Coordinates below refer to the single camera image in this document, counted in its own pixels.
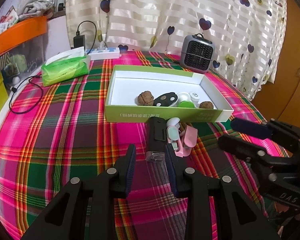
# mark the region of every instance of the black power adapter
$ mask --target black power adapter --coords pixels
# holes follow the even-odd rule
[[[76,36],[73,37],[73,46],[74,48],[84,47],[86,50],[86,39],[84,35],[80,35],[80,32],[77,31]]]

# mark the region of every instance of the curtain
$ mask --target curtain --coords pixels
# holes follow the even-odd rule
[[[70,44],[84,20],[97,41],[121,50],[180,55],[187,35],[203,34],[216,50],[213,69],[249,100],[274,82],[286,29],[286,0],[67,0]],[[80,27],[86,46],[95,28]]]

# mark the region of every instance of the black cable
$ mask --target black cable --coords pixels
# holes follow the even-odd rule
[[[79,32],[79,27],[80,27],[80,25],[81,25],[82,23],[85,23],[85,22],[93,23],[93,25],[94,25],[94,27],[95,27],[95,29],[96,29],[96,32],[95,32],[95,35],[94,35],[94,41],[93,41],[93,44],[92,44],[92,46],[91,46],[91,49],[90,49],[89,52],[87,53],[87,54],[89,54],[89,53],[92,51],[93,46],[94,46],[94,43],[96,42],[96,39],[97,39],[97,26],[96,26],[96,24],[95,24],[94,22],[92,22],[92,21],[83,21],[83,22],[81,22],[81,23],[78,25],[77,34],[76,34],[77,36],[80,35],[80,32]]]
[[[39,78],[39,77],[41,77],[41,75],[35,75],[35,76],[27,77],[25,80],[23,80],[23,81],[18,85],[18,87],[17,87],[16,89],[14,89],[13,94],[12,94],[12,97],[11,97],[10,102],[9,102],[9,109],[10,109],[11,112],[13,112],[14,114],[26,114],[26,113],[30,112],[32,109],[34,109],[34,108],[39,104],[39,102],[40,102],[41,99],[43,98],[43,89],[42,89],[42,87],[39,86],[38,84],[31,82],[32,79],[34,79],[34,78]],[[33,84],[34,86],[37,86],[38,88],[40,88],[40,90],[41,90],[41,96],[40,96],[39,100],[38,100],[33,106],[31,106],[28,110],[23,111],[23,112],[15,112],[14,110],[12,110],[12,107],[11,107],[12,99],[13,99],[14,95],[17,93],[17,91],[18,91],[19,87],[21,86],[21,84],[22,84],[23,82],[25,82],[26,80],[29,80],[29,83],[30,83],[30,84]]]

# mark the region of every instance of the plaid fabric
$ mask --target plaid fabric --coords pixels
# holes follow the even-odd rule
[[[120,59],[95,61],[89,75],[44,88],[42,101],[29,113],[7,114],[0,130],[0,221],[14,239],[20,239],[69,179],[96,176],[125,155],[130,143],[136,145],[137,162],[129,197],[117,200],[115,205],[119,239],[184,238],[187,201],[173,197],[164,164],[145,161],[145,124],[108,123],[104,115],[114,65],[181,69],[173,64],[173,59],[178,57],[123,51]],[[207,73],[207,77],[232,105],[234,113],[230,119],[264,120],[228,81],[215,72]],[[39,96],[36,87],[27,85],[13,108],[25,110]],[[262,145],[274,156],[286,156],[285,151],[269,140],[261,141],[234,132],[230,120],[191,125],[198,129],[198,138],[197,145],[186,158],[188,165],[207,176],[231,176],[267,215],[254,175],[245,162],[218,149],[217,138],[229,133]],[[214,212],[211,217],[215,238]]]

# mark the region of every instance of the black oval object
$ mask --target black oval object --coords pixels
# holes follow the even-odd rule
[[[178,96],[174,92],[163,94],[153,101],[153,106],[171,106],[178,100]]]

